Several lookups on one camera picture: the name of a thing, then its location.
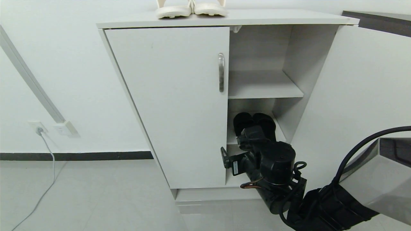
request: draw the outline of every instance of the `white power cord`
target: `white power cord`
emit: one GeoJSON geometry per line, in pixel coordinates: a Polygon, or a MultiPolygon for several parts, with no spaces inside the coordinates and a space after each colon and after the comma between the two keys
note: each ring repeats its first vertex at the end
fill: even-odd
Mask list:
{"type": "Polygon", "coordinates": [[[51,156],[53,157],[53,183],[50,185],[50,187],[49,187],[49,188],[43,193],[43,195],[40,197],[40,199],[39,199],[39,201],[37,202],[36,206],[34,207],[33,211],[31,211],[31,213],[30,213],[28,216],[26,216],[26,218],[24,218],[18,225],[16,225],[16,227],[14,227],[14,228],[12,229],[12,231],[14,231],[21,223],[23,223],[29,216],[31,216],[31,215],[34,213],[34,211],[37,209],[37,207],[39,206],[40,202],[42,201],[44,195],[46,195],[46,193],[48,192],[48,190],[51,188],[51,186],[53,186],[53,184],[54,184],[54,182],[55,182],[55,169],[54,169],[55,158],[54,158],[54,154],[53,154],[53,152],[50,150],[50,148],[48,147],[47,142],[46,142],[46,140],[44,139],[44,137],[43,137],[43,135],[42,135],[42,132],[44,132],[44,130],[43,130],[41,127],[37,127],[37,129],[36,129],[37,135],[39,135],[39,136],[43,139],[44,143],[46,144],[46,147],[47,147],[48,151],[50,152],[51,156]]]}

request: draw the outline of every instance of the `black cable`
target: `black cable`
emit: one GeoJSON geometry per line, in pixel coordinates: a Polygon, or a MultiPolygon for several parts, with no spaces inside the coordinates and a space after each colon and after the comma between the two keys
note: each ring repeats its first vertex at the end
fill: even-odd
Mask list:
{"type": "Polygon", "coordinates": [[[305,217],[304,221],[301,224],[293,224],[290,223],[289,221],[287,221],[287,219],[285,218],[284,214],[283,214],[283,210],[284,210],[284,206],[287,203],[287,201],[296,193],[296,191],[298,191],[302,186],[303,186],[303,182],[301,180],[301,172],[299,171],[300,169],[303,169],[307,166],[307,163],[304,161],[299,161],[296,162],[294,164],[294,174],[297,177],[298,183],[297,185],[291,190],[291,192],[281,201],[281,204],[279,206],[279,215],[281,220],[288,225],[291,228],[298,228],[298,227],[302,227],[305,225],[305,223],[308,221],[309,216],[311,215],[312,210],[314,209],[315,205],[317,204],[317,201],[315,201],[309,208],[307,216],[305,217]]]}
{"type": "Polygon", "coordinates": [[[366,145],[368,142],[379,138],[381,136],[387,135],[387,134],[391,134],[391,133],[396,133],[396,132],[407,132],[407,131],[411,131],[411,126],[403,126],[403,127],[394,127],[394,128],[390,128],[387,130],[383,130],[377,133],[372,134],[371,136],[363,139],[361,142],[359,142],[353,149],[351,149],[351,151],[347,154],[347,156],[345,156],[345,158],[342,160],[337,174],[335,175],[334,179],[332,180],[332,182],[334,184],[338,184],[339,180],[341,179],[341,176],[344,172],[344,168],[347,165],[347,163],[350,161],[350,159],[354,156],[354,154],[360,150],[364,145],[366,145]]]}

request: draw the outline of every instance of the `black baseboard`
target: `black baseboard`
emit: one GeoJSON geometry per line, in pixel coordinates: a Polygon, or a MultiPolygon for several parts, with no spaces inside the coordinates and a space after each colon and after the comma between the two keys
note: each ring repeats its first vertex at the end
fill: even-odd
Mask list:
{"type": "MultiPolygon", "coordinates": [[[[54,153],[56,161],[91,161],[122,159],[153,159],[150,151],[140,152],[88,152],[54,153]]],[[[0,153],[0,160],[11,161],[51,161],[50,153],[0,153]]]]}

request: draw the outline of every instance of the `wall switch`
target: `wall switch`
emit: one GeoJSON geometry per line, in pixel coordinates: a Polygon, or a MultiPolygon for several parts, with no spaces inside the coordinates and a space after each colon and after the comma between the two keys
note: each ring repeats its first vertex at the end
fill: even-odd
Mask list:
{"type": "Polygon", "coordinates": [[[72,125],[72,123],[70,121],[55,124],[53,127],[62,136],[72,136],[72,135],[77,134],[76,129],[74,128],[74,126],[72,125]]]}
{"type": "Polygon", "coordinates": [[[43,132],[48,132],[46,127],[40,121],[28,121],[30,127],[36,132],[38,127],[43,129],[43,132]]]}

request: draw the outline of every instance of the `cabinet side panel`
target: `cabinet side panel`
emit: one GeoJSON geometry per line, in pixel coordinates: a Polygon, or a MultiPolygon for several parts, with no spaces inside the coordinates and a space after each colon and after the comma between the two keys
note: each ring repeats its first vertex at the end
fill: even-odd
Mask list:
{"type": "Polygon", "coordinates": [[[304,93],[303,98],[277,99],[273,114],[291,142],[323,68],[338,25],[295,25],[283,71],[304,93]]]}

